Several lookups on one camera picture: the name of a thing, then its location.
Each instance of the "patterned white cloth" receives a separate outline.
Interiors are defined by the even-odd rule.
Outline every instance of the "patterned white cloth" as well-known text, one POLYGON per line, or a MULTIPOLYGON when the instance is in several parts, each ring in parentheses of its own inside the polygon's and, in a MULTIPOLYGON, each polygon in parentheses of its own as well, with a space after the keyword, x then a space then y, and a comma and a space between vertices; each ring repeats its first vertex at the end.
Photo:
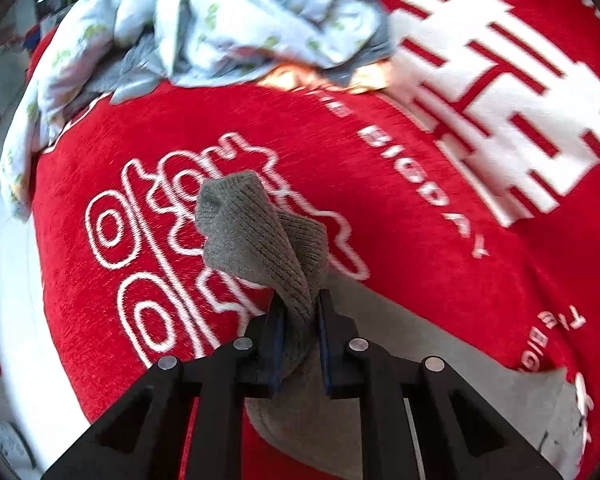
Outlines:
POLYGON ((157 48, 139 71, 194 87, 254 80, 278 60, 338 66, 379 23, 362 0, 80 0, 14 115, 0 161, 4 201, 14 216, 29 217, 32 154, 56 142, 66 126, 62 111, 99 60, 114 44, 131 47, 147 25, 155 28, 157 48))

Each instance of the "white surface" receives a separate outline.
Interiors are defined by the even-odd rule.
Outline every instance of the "white surface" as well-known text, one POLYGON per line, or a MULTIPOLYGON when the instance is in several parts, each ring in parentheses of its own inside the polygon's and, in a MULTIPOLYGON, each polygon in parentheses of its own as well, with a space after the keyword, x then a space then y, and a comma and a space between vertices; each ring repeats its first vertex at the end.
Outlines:
MULTIPOLYGON (((19 100, 0 122, 0 152, 19 100)), ((13 420, 40 469, 46 470, 88 423, 46 325, 32 221, 11 219, 1 197, 0 361, 13 420)))

